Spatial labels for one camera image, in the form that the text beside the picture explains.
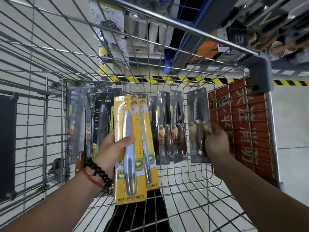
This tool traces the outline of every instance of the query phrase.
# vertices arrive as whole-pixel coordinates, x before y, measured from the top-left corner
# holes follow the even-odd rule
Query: left hand
[[[96,154],[93,162],[96,163],[105,173],[109,176],[110,179],[114,177],[114,166],[118,160],[120,151],[126,146],[130,145],[134,141],[134,136],[128,136],[120,139],[115,143],[115,132],[112,130],[103,140],[98,153]],[[93,174],[93,170],[90,168],[86,169],[89,175]],[[102,178],[98,175],[92,176],[92,179],[104,185]]]

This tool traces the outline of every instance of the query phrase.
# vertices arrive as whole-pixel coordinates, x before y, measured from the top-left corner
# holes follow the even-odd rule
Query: forearm
[[[72,231],[100,188],[77,174],[43,202],[4,227],[7,231]]]
[[[211,158],[225,182],[258,231],[304,231],[309,208],[272,186],[232,156]]]

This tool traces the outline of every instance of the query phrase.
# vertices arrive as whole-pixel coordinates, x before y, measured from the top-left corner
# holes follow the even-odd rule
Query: hand
[[[230,144],[227,133],[218,125],[211,124],[212,133],[207,133],[205,149],[210,159],[230,156]]]
[[[120,151],[126,146],[130,145],[134,141],[134,136],[128,136],[120,139],[118,142],[114,142],[115,132],[112,130],[103,140],[98,153],[96,154],[93,162],[96,163],[110,179],[114,177],[114,166],[117,162]],[[87,173],[92,175],[93,170],[87,169]],[[93,176],[92,179],[99,183],[103,183],[103,180],[97,175]]]

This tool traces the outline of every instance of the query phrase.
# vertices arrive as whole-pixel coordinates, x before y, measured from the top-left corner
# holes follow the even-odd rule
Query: metal wire basket
[[[212,59],[207,55],[213,48],[205,55],[199,55],[196,54],[197,49],[187,52],[164,42],[150,41],[148,31],[144,39],[129,31],[110,29],[111,25],[96,23],[88,0],[0,0],[0,93],[19,96],[15,187],[14,192],[0,201],[0,228],[40,203],[74,176],[74,165],[70,165],[67,157],[66,104],[69,87],[83,83],[96,85],[104,81],[127,92],[148,95],[154,95],[157,90],[181,90],[184,94],[187,135],[186,93],[206,87],[211,120],[221,123],[229,133],[235,158],[278,185],[280,179],[271,94],[257,93],[256,88],[252,87],[254,78],[245,73],[244,67],[240,67],[245,64],[236,64],[242,58],[258,58],[260,54],[133,3],[124,0],[101,1],[120,7],[124,14],[131,11],[141,15],[146,25],[150,22],[165,24],[184,31],[184,36],[194,34],[200,37],[200,41],[211,40],[213,48],[220,43],[229,50]],[[99,9],[106,20],[104,11],[101,7]],[[133,57],[128,59],[121,51],[122,58],[112,54],[102,56],[98,47],[99,44],[104,45],[104,41],[96,29],[109,32],[118,49],[121,47],[115,38],[123,36],[132,47]],[[146,45],[146,58],[139,58],[135,41]],[[150,56],[150,44],[160,50],[160,57],[156,60]],[[200,60],[193,67],[165,66],[163,49],[172,50],[176,55],[187,54],[187,62],[192,56]],[[208,63],[206,69],[199,70],[205,62]],[[164,69],[173,69],[177,73],[164,74]],[[190,162],[190,149],[188,160],[161,165],[158,172],[160,192],[148,195],[142,205],[117,206],[110,191],[94,199],[74,230],[108,231],[114,217],[119,215],[118,228],[114,228],[117,231],[151,228],[158,231],[162,229],[163,222],[166,222],[163,228],[166,231],[255,230],[211,165]],[[158,201],[162,199],[163,209],[158,208]],[[153,215],[152,222],[146,218],[148,211]],[[128,221],[129,212],[133,214]],[[134,222],[137,217],[142,221],[138,226]]]

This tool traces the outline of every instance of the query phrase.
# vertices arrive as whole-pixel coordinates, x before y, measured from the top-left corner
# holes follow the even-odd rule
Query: hazard tape
[[[214,84],[227,84],[225,78],[192,78],[192,77],[173,77],[173,76],[132,76],[132,75],[109,75],[110,81],[121,81],[121,82],[142,82],[142,83],[184,83],[184,84],[197,84],[212,82]],[[228,82],[231,83],[239,79],[229,78]],[[303,80],[273,80],[273,85],[284,85],[284,86],[309,86],[309,81]]]

